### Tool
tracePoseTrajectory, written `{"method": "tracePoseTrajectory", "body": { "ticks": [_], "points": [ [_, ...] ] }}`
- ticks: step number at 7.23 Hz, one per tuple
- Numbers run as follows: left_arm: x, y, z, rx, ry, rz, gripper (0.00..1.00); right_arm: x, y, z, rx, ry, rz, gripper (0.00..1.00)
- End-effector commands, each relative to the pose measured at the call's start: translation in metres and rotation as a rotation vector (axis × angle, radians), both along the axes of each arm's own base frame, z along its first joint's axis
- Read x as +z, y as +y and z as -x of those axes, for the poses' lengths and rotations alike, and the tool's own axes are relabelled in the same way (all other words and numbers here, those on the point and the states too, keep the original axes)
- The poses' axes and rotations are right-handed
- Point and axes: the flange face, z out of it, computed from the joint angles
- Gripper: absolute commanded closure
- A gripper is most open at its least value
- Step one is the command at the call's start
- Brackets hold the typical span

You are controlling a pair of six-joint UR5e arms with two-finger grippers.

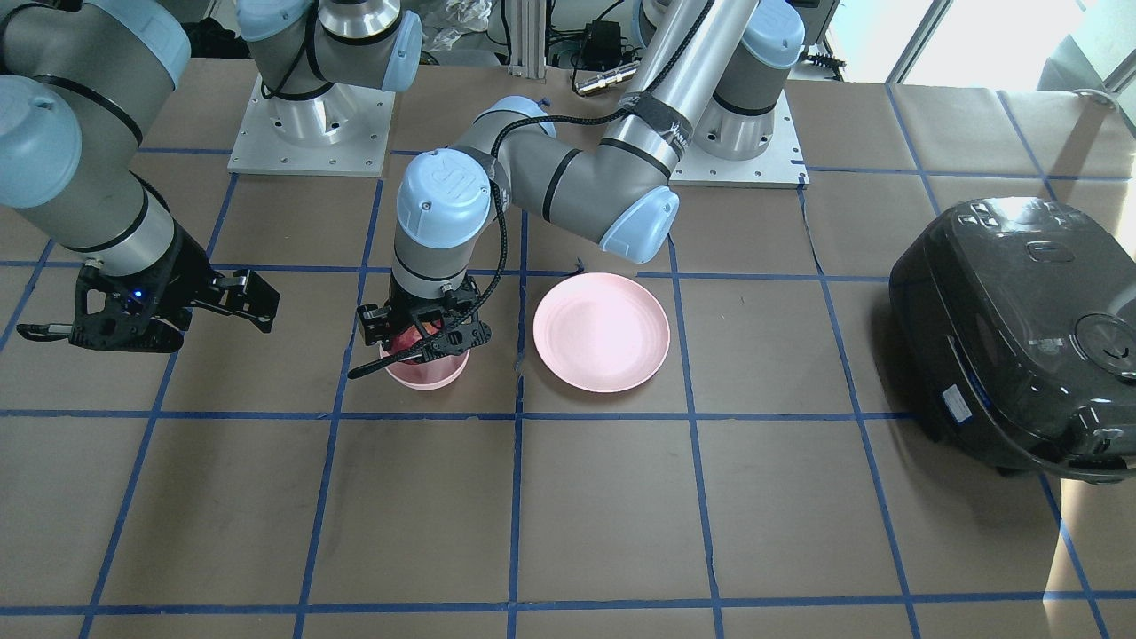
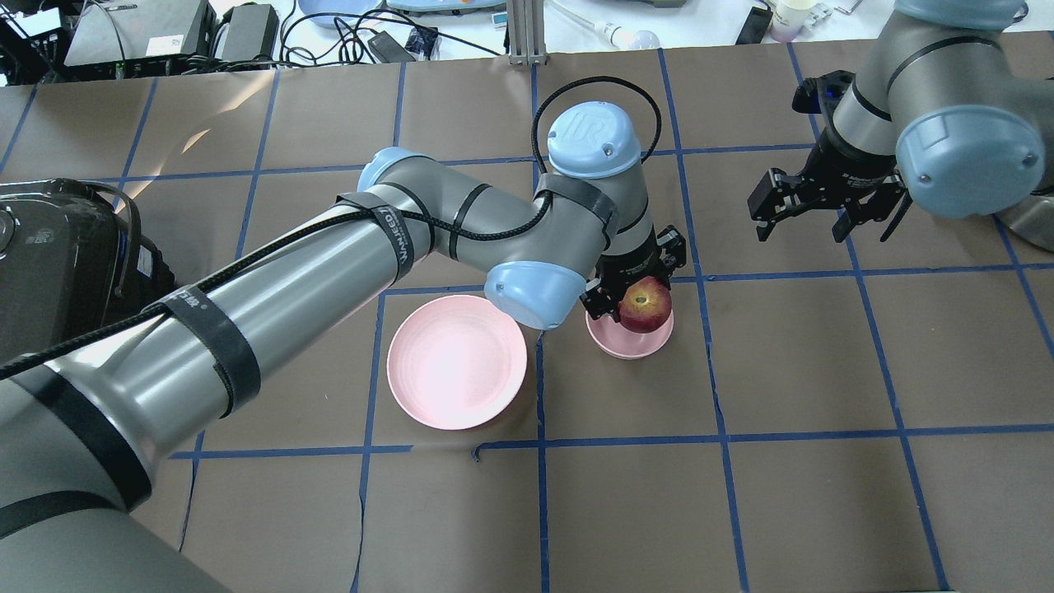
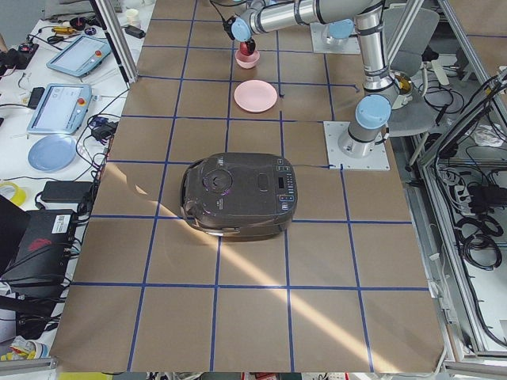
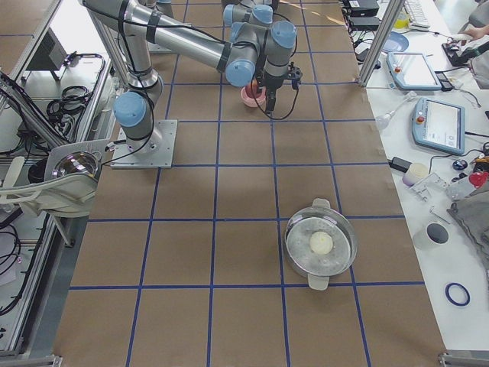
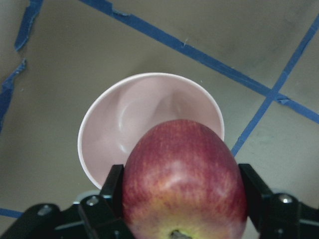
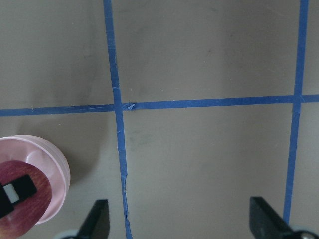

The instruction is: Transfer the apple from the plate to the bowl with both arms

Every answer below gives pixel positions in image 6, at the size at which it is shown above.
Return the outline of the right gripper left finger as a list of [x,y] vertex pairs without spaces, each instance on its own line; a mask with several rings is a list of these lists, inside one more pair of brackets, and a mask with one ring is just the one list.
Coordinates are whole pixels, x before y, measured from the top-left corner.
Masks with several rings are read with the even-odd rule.
[[107,239],[110,233],[109,204],[107,199],[96,200],[80,227],[80,239]]

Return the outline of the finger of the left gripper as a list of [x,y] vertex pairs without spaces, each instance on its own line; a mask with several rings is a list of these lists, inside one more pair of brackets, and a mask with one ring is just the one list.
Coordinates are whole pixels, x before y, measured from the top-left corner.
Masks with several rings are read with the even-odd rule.
[[37,192],[37,188],[29,175],[23,175],[11,182],[0,185],[0,217],[3,218],[14,211],[15,205],[25,201]]

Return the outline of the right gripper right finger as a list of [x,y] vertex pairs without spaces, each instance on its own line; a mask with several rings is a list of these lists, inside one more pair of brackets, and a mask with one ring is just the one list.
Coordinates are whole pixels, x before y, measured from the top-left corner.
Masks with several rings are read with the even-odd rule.
[[298,235],[262,197],[250,197],[249,229],[255,239],[298,239]]

